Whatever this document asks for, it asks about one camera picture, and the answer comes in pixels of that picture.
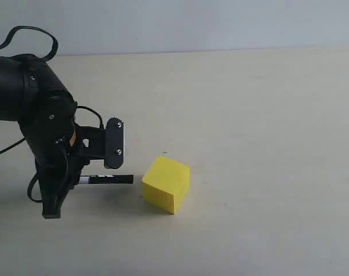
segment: white wall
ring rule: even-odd
[[[25,24],[52,32],[61,55],[349,45],[349,0],[0,1],[0,42]],[[5,53],[47,41],[22,35]]]

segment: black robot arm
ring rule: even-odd
[[[54,219],[60,217],[60,207],[68,191],[79,183],[82,168],[91,160],[102,159],[107,168],[122,165],[124,123],[111,118],[104,128],[98,113],[78,106],[46,63],[58,48],[57,40],[48,32],[31,26],[15,27],[0,49],[7,46],[20,29],[50,35],[52,51],[42,58],[32,54],[0,56],[0,120],[18,122],[35,156],[36,174],[28,187],[28,196],[43,204],[46,219]],[[75,122],[77,108],[97,114],[99,127],[79,126]],[[32,189],[38,180],[41,199],[35,200]]]

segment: yellow block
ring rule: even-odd
[[[142,178],[144,198],[174,214],[190,186],[190,167],[158,156]]]

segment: white table surface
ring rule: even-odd
[[[79,104],[126,125],[109,171],[62,218],[26,197],[26,144],[0,156],[0,275],[349,275],[349,48],[69,56],[51,62]],[[90,113],[77,121],[96,125]],[[0,122],[0,149],[18,140]],[[156,155],[191,166],[175,216],[146,204]]]

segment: foam cube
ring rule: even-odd
[[[190,186],[190,167],[158,156],[142,178],[144,199],[174,214]]]

